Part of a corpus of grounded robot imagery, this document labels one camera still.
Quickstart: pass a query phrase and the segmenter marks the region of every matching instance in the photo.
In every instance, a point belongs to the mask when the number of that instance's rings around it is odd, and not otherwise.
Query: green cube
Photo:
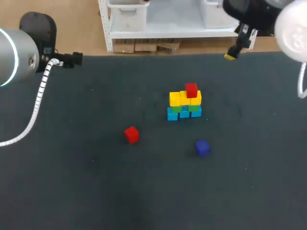
[[[189,105],[188,111],[189,112],[196,112],[196,111],[198,111],[198,107],[199,107],[199,105]]]
[[[173,113],[181,113],[182,112],[182,106],[172,107],[172,112]]]

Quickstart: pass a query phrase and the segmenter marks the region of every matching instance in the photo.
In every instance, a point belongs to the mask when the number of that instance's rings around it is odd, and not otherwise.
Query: yellow cube
[[[191,99],[187,98],[187,91],[180,91],[180,105],[190,105]]]
[[[191,98],[191,105],[200,105],[201,104],[201,91],[197,91],[197,97]]]
[[[180,106],[180,93],[179,92],[169,93],[169,106],[170,107]]]

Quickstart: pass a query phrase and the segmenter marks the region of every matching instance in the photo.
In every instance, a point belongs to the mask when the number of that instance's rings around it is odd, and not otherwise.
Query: cardboard box
[[[136,39],[135,52],[152,53],[157,51],[158,39]]]
[[[177,38],[159,39],[158,51],[166,51],[169,54],[176,54],[180,47],[181,40]]]
[[[114,53],[134,53],[135,39],[113,39]]]

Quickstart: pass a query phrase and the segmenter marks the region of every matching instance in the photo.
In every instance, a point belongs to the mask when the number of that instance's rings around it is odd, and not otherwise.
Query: toy block
[[[183,105],[182,106],[182,111],[189,111],[189,106],[188,105]]]
[[[211,152],[211,148],[206,140],[198,140],[195,143],[195,150],[198,156],[203,157]]]
[[[187,91],[180,91],[180,104],[181,105],[191,104],[191,99],[187,98]]]
[[[182,106],[176,106],[176,107],[171,107],[173,113],[181,113],[182,112]]]
[[[182,106],[182,112],[179,114],[180,118],[189,118],[190,117],[190,112],[188,110],[188,106],[184,105]]]
[[[169,106],[170,107],[180,106],[180,92],[169,93]]]
[[[178,120],[178,113],[173,113],[172,108],[167,108],[167,120],[168,121],[177,121]]]
[[[127,128],[124,133],[127,141],[130,144],[133,144],[139,140],[139,132],[134,126]]]
[[[198,110],[195,112],[191,112],[191,117],[200,117],[201,116],[201,106],[198,105]]]
[[[196,83],[187,83],[186,84],[187,98],[197,97],[197,85]]]
[[[189,112],[196,112],[196,111],[198,111],[198,107],[199,107],[199,105],[189,105],[188,111]]]
[[[191,98],[191,105],[200,105],[201,104],[201,91],[197,91],[197,97]]]

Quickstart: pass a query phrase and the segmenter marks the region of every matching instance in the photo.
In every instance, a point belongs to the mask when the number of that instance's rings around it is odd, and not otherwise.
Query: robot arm
[[[55,52],[56,36],[54,20],[37,12],[26,13],[19,29],[0,28],[0,86],[43,72],[52,58],[66,68],[81,65],[82,53]]]
[[[223,9],[240,21],[236,45],[228,50],[227,59],[236,59],[243,48],[249,47],[254,29],[275,35],[279,47],[290,58],[307,61],[306,0],[224,0]]]

